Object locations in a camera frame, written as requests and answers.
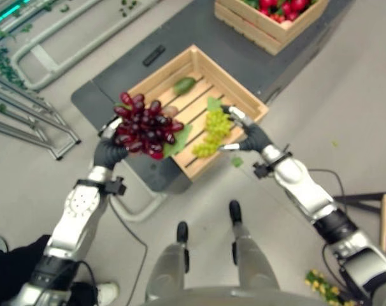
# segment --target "green grapes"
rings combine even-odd
[[[204,130],[207,132],[204,143],[196,145],[192,153],[198,158],[206,158],[217,152],[224,137],[230,135],[231,123],[229,116],[221,108],[209,111]]]

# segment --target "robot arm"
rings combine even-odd
[[[233,106],[223,107],[243,127],[248,138],[220,150],[256,150],[265,164],[257,165],[259,177],[273,172],[296,207],[315,227],[340,266],[340,274],[356,298],[386,306],[386,253],[376,246],[316,184],[303,163],[278,149],[264,131]]]
[[[69,300],[70,285],[87,255],[110,194],[124,194],[122,178],[112,181],[115,164],[127,156],[112,144],[121,119],[104,130],[86,179],[78,180],[64,203],[63,215],[50,237],[30,281],[7,305],[62,305]]]

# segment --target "white sneaker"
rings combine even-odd
[[[119,295],[119,287],[114,282],[97,285],[97,297],[99,306],[108,306],[114,302]]]

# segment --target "crate of tomatoes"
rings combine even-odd
[[[329,0],[216,0],[215,15],[276,55],[324,12]]]

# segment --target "cable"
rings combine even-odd
[[[86,263],[84,260],[80,260],[78,263],[85,265],[85,267],[89,271],[89,274],[90,274],[90,277],[91,277],[91,283],[92,283],[92,291],[94,293],[94,299],[96,300],[96,305],[99,306],[98,292],[97,292],[97,282],[96,282],[96,278],[94,277],[94,273],[92,272],[92,269],[91,269],[90,265],[88,263]]]
[[[345,188],[343,187],[340,176],[335,171],[329,170],[329,169],[308,169],[308,171],[309,172],[326,172],[326,173],[333,174],[336,177],[336,180],[338,180],[341,196],[345,196]],[[345,203],[343,203],[343,210],[345,211],[345,213],[347,215],[348,209],[347,209],[347,205]]]
[[[38,298],[36,299],[36,301],[34,301],[33,306],[36,306],[36,305],[38,304],[38,302],[40,301],[40,298],[43,296],[43,294],[45,294],[45,292],[46,292],[47,290],[49,290],[49,289],[53,286],[53,283],[55,282],[55,280],[56,280],[57,278],[59,278],[61,275],[63,275],[63,273],[65,273],[66,271],[68,271],[69,268],[72,268],[75,264],[76,264],[76,263],[73,262],[71,265],[65,266],[64,269],[62,269],[58,274],[56,274],[56,275],[50,280],[50,282],[47,284],[47,286],[44,287],[43,290],[41,290],[41,292],[40,292]]]
[[[339,285],[341,287],[343,287],[344,290],[348,291],[347,289],[347,285],[344,284],[335,274],[334,272],[332,271],[331,267],[329,266],[329,264],[327,263],[327,260],[326,260],[326,254],[325,254],[325,251],[326,251],[326,248],[328,247],[329,245],[328,244],[325,244],[322,248],[322,259],[323,259],[323,262],[327,268],[327,270],[329,271],[329,273],[333,276],[334,279],[336,279],[336,281],[339,283]]]
[[[148,245],[142,241],[142,239],[140,239],[140,237],[138,237],[129,227],[128,225],[121,219],[121,217],[119,216],[118,212],[115,210],[115,208],[113,207],[113,205],[110,203],[110,206],[112,208],[112,211],[114,212],[115,216],[118,218],[118,220],[121,222],[121,224],[124,226],[124,228],[128,231],[128,233],[131,234],[132,237],[134,237],[134,239],[139,242],[145,249],[144,253],[143,253],[143,257],[142,257],[142,262],[141,262],[141,265],[139,266],[139,270],[138,270],[138,274],[136,275],[136,279],[135,279],[135,283],[134,283],[134,286],[132,287],[132,290],[131,290],[131,294],[129,295],[129,299],[128,299],[128,302],[126,303],[125,306],[129,306],[131,304],[131,301],[132,301],[132,298],[134,297],[134,294],[135,294],[135,290],[136,290],[136,285],[138,284],[138,281],[139,281],[139,277],[141,276],[141,273],[142,273],[142,268],[143,266],[145,265],[145,261],[147,259],[147,255],[148,255],[148,250],[149,250],[149,247]]]

